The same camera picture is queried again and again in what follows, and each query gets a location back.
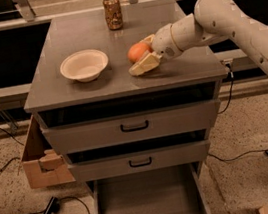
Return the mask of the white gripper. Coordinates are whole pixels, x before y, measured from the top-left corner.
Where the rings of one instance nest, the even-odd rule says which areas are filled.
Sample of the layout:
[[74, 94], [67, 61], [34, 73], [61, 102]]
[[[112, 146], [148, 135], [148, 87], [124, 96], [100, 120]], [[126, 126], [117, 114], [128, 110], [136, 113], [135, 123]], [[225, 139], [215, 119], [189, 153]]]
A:
[[179, 49], [172, 36], [172, 25], [169, 23], [160, 28], [156, 34], [151, 34], [142, 39], [142, 43], [152, 46], [154, 52], [147, 53], [129, 69], [132, 76], [141, 76], [158, 67], [162, 57], [166, 60], [181, 56], [183, 51]]

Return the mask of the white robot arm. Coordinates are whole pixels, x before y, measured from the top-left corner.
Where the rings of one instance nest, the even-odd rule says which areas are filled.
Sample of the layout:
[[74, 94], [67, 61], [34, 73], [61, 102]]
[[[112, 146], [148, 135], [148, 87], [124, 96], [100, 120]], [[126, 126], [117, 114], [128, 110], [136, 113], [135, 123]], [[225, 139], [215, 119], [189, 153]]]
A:
[[224, 40], [231, 40], [268, 75], [268, 26], [242, 12], [233, 0], [197, 0], [192, 14], [143, 39], [147, 48], [132, 60], [129, 72], [141, 76], [162, 60]]

